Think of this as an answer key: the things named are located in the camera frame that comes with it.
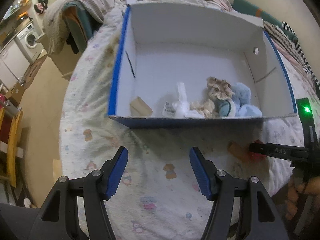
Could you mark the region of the person's right hand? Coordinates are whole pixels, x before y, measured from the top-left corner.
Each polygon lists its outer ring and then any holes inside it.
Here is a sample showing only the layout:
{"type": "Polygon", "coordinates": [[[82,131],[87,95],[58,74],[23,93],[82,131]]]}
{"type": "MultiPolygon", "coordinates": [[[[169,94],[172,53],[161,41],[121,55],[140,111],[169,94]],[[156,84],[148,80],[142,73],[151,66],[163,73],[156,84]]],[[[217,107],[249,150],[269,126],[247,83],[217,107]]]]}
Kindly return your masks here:
{"type": "Polygon", "coordinates": [[[314,196],[313,200],[313,208],[312,212],[317,213],[319,211],[319,193],[320,193],[320,180],[319,177],[311,178],[305,186],[304,183],[295,187],[294,184],[294,177],[291,176],[289,183],[288,183],[288,193],[287,193],[287,200],[286,200],[286,214],[285,217],[287,220],[292,220],[293,217],[296,215],[298,208],[297,202],[300,195],[304,192],[307,195],[314,196]]]}

